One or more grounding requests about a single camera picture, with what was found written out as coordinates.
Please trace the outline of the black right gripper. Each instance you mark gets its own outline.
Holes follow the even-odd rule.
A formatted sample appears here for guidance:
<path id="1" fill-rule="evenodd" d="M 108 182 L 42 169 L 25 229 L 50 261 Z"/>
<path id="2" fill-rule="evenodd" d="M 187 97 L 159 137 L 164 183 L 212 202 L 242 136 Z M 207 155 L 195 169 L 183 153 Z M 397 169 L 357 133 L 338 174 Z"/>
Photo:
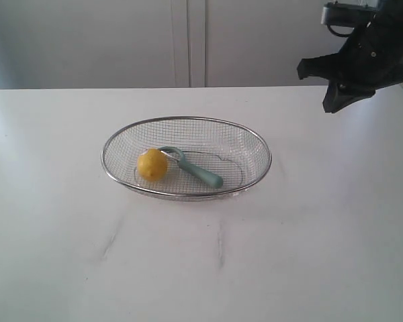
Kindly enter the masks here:
<path id="1" fill-rule="evenodd" d="M 322 106 L 325 113 L 337 113 L 378 89 L 403 83 L 402 59 L 403 13 L 376 13 L 337 54 L 301 59 L 297 74 L 300 80 L 329 80 Z"/>

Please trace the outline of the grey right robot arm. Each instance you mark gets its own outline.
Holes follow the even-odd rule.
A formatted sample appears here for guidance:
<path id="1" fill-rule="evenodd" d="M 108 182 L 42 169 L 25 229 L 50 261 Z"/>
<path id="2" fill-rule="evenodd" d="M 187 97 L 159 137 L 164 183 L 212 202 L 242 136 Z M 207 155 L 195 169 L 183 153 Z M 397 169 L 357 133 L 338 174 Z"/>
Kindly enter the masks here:
<path id="1" fill-rule="evenodd" d="M 336 113 L 368 99 L 378 89 L 403 84 L 403 0 L 379 1 L 375 7 L 329 2 L 321 23 L 335 36 L 335 26 L 351 28 L 335 54 L 304 58 L 297 67 L 299 79 L 328 81 L 324 111 Z"/>

